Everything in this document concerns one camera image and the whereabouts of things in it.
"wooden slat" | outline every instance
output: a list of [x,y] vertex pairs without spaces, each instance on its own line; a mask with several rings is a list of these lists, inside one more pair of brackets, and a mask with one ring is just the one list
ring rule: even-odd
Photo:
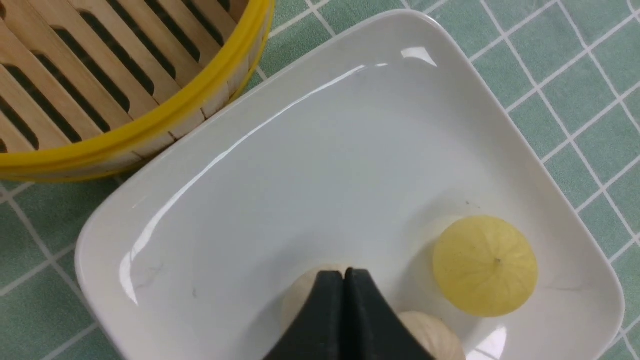
[[[154,98],[156,100],[164,102],[180,91],[178,83],[164,70],[162,65],[134,34],[133,30],[127,26],[106,1],[69,0],[69,3],[78,11],[88,12],[95,16],[120,46],[127,51],[127,54],[153,82]],[[180,85],[186,86],[188,83],[187,81]]]
[[231,93],[229,92],[229,84],[224,83],[218,89],[213,97],[211,97],[204,106],[202,106],[202,112],[204,116],[208,119],[212,117],[215,113],[217,113],[224,105],[227,103],[229,98],[231,97]]
[[164,10],[171,15],[185,35],[196,45],[200,51],[202,67],[207,66],[214,56],[220,52],[220,45],[211,37],[182,0],[159,0]]
[[173,64],[178,83],[188,83],[200,73],[202,68],[147,4],[141,0],[120,0],[120,4]]
[[22,133],[13,126],[8,118],[0,111],[0,135],[2,135],[2,141],[6,146],[6,150],[9,153],[12,152],[28,152],[35,149],[31,146],[31,143],[24,138]]
[[171,129],[171,134],[176,138],[182,138],[188,133],[192,132],[196,127],[204,122],[204,114],[200,109],[194,111],[189,117],[183,120],[180,124]]
[[71,143],[5,67],[0,67],[0,97],[36,134],[40,150],[55,149]]
[[131,122],[129,114],[118,105],[29,3],[24,0],[2,2],[6,8],[4,21],[12,33],[30,51],[46,55],[112,129]]
[[235,20],[236,23],[240,22],[240,18],[242,14],[244,14],[244,9],[246,9],[246,5],[249,3],[249,0],[229,0],[229,15]]
[[102,134],[102,131],[75,102],[74,98],[22,45],[2,20],[0,20],[0,44],[2,44],[0,45],[0,62],[18,67],[83,140]]
[[216,27],[225,42],[229,40],[231,34],[236,29],[237,23],[216,1],[212,0],[192,0],[193,4],[200,10],[202,15]]
[[129,115],[136,119],[157,107],[155,100],[133,77],[117,56],[69,5],[67,0],[29,0],[49,25],[67,30],[102,71],[129,99]]
[[157,155],[158,152],[165,150],[167,147],[171,145],[170,143],[166,142],[165,136],[170,138],[169,135],[164,135],[160,138],[151,139],[145,143],[137,145],[132,151],[134,151],[137,155],[141,156],[142,158],[151,158]]

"tiled surface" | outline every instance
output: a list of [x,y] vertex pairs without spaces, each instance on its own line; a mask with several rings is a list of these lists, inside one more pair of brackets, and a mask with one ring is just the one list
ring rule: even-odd
[[570,134],[616,99],[589,56],[560,74],[543,91]]
[[619,93],[640,81],[640,21],[631,21],[593,51]]
[[[603,359],[640,360],[640,15],[632,16],[640,0],[277,1],[250,88],[377,13],[409,6],[436,17],[473,59],[621,280],[625,321]],[[1,359],[118,359],[81,302],[73,264],[78,231],[115,188],[111,179],[2,182]]]
[[479,1],[450,0],[431,16],[449,30],[467,56],[472,56],[500,34]]
[[574,207],[585,202],[598,190],[598,185],[589,170],[571,146],[560,150],[545,163],[545,166]]
[[527,75],[504,41],[474,61],[474,66],[505,108],[532,89]]
[[541,159],[566,140],[562,128],[537,94],[515,108],[509,116]]
[[510,39],[537,82],[553,74],[582,50],[578,37],[558,5],[545,10]]
[[626,329],[640,316],[640,281],[637,278],[637,271],[640,268],[640,247],[631,247],[612,264],[625,289],[627,309],[622,327]]

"black object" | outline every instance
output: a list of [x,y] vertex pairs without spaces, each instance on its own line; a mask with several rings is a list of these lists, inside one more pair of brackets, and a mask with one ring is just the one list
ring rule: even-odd
[[367,270],[319,272],[300,314],[264,360],[435,360]]

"dough ball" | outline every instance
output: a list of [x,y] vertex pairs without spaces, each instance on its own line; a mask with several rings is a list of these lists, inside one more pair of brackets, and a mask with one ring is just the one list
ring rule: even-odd
[[465,360],[460,339],[440,319],[418,311],[407,311],[398,318],[411,335],[438,360]]

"yellow dough ball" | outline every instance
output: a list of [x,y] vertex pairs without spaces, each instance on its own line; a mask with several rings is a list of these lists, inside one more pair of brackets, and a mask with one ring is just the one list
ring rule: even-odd
[[538,282],[538,263],[525,236],[489,216],[463,218],[440,235],[433,274],[444,296],[474,316],[517,310]]

